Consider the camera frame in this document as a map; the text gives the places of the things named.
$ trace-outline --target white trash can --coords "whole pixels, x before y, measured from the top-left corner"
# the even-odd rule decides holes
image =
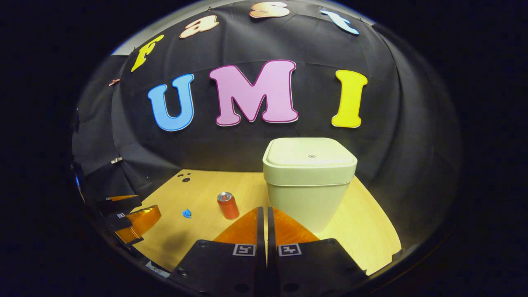
[[[330,138],[278,138],[264,157],[271,206],[313,233],[323,231],[354,178],[357,159]]]

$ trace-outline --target letter m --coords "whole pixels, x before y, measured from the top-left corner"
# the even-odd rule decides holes
[[[299,118],[291,98],[291,73],[295,63],[289,60],[268,61],[252,85],[234,65],[212,70],[209,77],[216,81],[220,115],[219,126],[233,126],[241,117],[234,112],[233,101],[250,122],[257,118],[260,105],[266,98],[266,111],[262,119],[269,123],[290,123]]]

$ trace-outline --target wooden surface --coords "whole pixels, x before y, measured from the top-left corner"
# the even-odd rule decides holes
[[[162,217],[134,247],[172,271],[196,240],[213,240],[236,221],[225,219],[216,202],[217,195],[224,191],[234,195],[239,217],[255,207],[264,207],[267,240],[269,202],[262,172],[184,169],[143,201],[140,208],[158,205]],[[182,215],[186,209],[191,211],[191,219]],[[328,227],[315,235],[337,239],[368,275],[390,263],[392,255],[401,249],[390,220],[356,177]]]

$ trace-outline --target letter u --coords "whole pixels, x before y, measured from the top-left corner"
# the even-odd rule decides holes
[[[178,131],[191,123],[194,115],[193,98],[191,96],[191,81],[193,81],[193,74],[186,74],[175,78],[172,81],[172,86],[178,90],[180,98],[181,112],[177,117],[172,117],[168,114],[167,104],[165,102],[165,92],[167,85],[159,85],[151,89],[147,97],[152,103],[152,111],[158,126],[166,131]]]

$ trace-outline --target red can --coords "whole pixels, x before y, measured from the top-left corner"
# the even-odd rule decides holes
[[[226,219],[232,220],[238,218],[240,213],[238,212],[237,203],[234,200],[233,194],[222,192],[218,194],[217,201]]]

